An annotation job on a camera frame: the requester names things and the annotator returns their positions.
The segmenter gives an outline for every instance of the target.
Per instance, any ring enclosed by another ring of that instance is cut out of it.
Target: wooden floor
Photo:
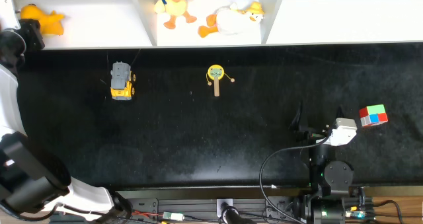
[[[377,197],[373,198],[374,202],[382,202],[385,200],[396,201],[400,208],[403,216],[407,215],[423,215],[423,196],[418,197]],[[376,213],[383,213],[389,215],[397,215],[397,209],[393,204],[387,204],[383,207],[376,207]],[[378,217],[378,221],[382,223],[399,223],[398,217]],[[406,224],[423,223],[423,218],[403,218]],[[0,224],[23,224],[24,221],[9,217],[6,213],[0,211]],[[38,222],[39,224],[47,224],[47,221]]]

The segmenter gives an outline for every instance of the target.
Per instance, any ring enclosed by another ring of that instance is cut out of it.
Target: colorful cube
[[[383,104],[367,106],[360,109],[360,120],[362,126],[376,126],[388,122],[385,106]]]

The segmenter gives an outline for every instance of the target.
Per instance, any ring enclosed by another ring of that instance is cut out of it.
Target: stuffed animal
[[[27,5],[20,10],[21,19],[34,19],[40,23],[40,32],[43,35],[63,35],[64,29],[60,23],[65,16],[52,11],[50,15],[45,14],[36,5]]]
[[[245,11],[239,10],[237,4],[233,3],[230,7],[222,7],[216,14],[208,16],[208,27],[199,27],[198,34],[202,38],[214,32],[225,35],[239,34],[255,28],[263,17],[264,11],[259,2],[253,2]]]
[[[193,23],[197,20],[196,17],[191,16],[186,9],[188,8],[188,2],[186,0],[158,0],[154,6],[154,11],[156,13],[168,13],[171,16],[171,19],[168,22],[165,22],[164,25],[168,29],[175,29],[176,18],[179,16],[184,16],[186,23]]]

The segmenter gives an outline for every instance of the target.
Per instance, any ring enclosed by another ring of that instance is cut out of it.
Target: yellow and gray toy truck
[[[111,92],[112,98],[116,100],[131,100],[135,94],[134,83],[135,73],[131,71],[131,66],[127,63],[113,63]]]

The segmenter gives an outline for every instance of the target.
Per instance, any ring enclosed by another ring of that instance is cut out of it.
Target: black tabletop
[[[44,51],[26,57],[18,100],[28,136],[95,186],[257,185],[269,154],[298,145],[288,126],[301,100],[312,127],[339,106],[355,119],[357,136],[334,148],[354,184],[422,184],[422,55],[423,44]],[[111,98],[116,61],[132,63],[133,101]],[[213,64],[235,78],[218,98]],[[389,121],[362,128],[358,111],[374,104]],[[308,185],[301,157],[272,159],[265,183]]]

